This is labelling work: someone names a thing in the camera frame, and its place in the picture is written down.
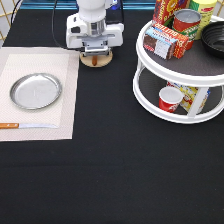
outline food box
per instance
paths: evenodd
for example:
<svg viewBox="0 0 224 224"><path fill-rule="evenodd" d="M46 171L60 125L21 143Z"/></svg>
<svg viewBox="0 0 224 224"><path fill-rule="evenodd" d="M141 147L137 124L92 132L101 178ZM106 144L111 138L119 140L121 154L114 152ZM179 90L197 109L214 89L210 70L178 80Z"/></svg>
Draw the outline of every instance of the food box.
<svg viewBox="0 0 224 224"><path fill-rule="evenodd" d="M173 56L176 42L176 39L168 36L162 30L150 27L146 31L143 46L163 59L170 59Z"/></svg>
<svg viewBox="0 0 224 224"><path fill-rule="evenodd" d="M162 32L166 33L167 36L171 38L175 38L177 40L176 47L173 53L173 56L176 58L181 58L184 56L186 46L188 43L189 38L187 36L184 36L180 33L175 32L174 30L169 29L168 27L165 27L159 23L155 23L153 27L161 30Z"/></svg>
<svg viewBox="0 0 224 224"><path fill-rule="evenodd" d="M183 85L180 85L180 84L177 84L177 83L172 83L172 82L167 82L167 86L175 87L175 88L179 89L184 94L184 98L181 101L180 105L188 112L189 109L191 108L192 103L194 102L195 96L198 92L198 88L183 86ZM202 111L210 93L211 93L211 91L208 90L204 99L203 99L203 101L202 101L201 106L198 109L197 114Z"/></svg>
<svg viewBox="0 0 224 224"><path fill-rule="evenodd" d="M191 0L189 8L200 12L201 22L195 37L195 40L201 39L201 32L205 26L210 23L217 0Z"/></svg>
<svg viewBox="0 0 224 224"><path fill-rule="evenodd" d="M157 0L153 21L172 28L174 12L186 8L189 0Z"/></svg>

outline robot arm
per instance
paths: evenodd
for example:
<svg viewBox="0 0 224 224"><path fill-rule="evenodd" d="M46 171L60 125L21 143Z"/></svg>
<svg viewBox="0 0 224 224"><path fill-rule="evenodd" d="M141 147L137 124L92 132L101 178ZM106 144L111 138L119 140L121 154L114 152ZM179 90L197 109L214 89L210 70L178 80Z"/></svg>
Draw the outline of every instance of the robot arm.
<svg viewBox="0 0 224 224"><path fill-rule="evenodd" d="M106 9L117 0L77 0L79 13L67 19L68 48L84 47L84 55L106 55L111 47L123 43L124 25L106 25Z"/></svg>

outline silver tray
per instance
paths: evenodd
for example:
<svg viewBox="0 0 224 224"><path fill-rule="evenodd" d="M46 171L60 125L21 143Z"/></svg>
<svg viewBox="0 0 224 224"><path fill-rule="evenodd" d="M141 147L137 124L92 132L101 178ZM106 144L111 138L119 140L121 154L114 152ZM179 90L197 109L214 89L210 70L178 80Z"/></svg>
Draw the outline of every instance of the silver tray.
<svg viewBox="0 0 224 224"><path fill-rule="evenodd" d="M61 91L62 85L56 77L35 73L16 81L10 90L10 97L17 106L33 110L53 103Z"/></svg>

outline wooden base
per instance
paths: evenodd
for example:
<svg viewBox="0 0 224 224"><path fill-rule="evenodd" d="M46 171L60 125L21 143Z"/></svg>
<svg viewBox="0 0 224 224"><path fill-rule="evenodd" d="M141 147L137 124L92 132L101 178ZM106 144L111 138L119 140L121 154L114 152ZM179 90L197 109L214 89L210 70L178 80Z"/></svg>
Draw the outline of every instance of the wooden base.
<svg viewBox="0 0 224 224"><path fill-rule="evenodd" d="M99 68L99 67L103 67L111 62L111 60L113 58L113 53L110 52L109 55L98 55L97 56L97 64L95 66L92 64L92 58L93 58L93 56L84 57L82 53L80 54L80 60L82 61L83 64L85 64L89 67Z"/></svg>

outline black tablecloth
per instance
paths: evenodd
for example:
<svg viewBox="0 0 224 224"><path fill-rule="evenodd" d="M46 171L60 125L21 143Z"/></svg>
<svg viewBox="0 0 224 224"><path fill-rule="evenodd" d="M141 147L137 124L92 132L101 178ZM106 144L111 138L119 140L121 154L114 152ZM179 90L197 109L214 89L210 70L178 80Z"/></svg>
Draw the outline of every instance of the black tablecloth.
<svg viewBox="0 0 224 224"><path fill-rule="evenodd" d="M56 13L61 43L72 13ZM125 11L112 62L80 63L72 140L0 143L1 224L224 223L224 113L175 124L134 97L136 39L151 18ZM4 46L54 47L51 11L20 10Z"/></svg>

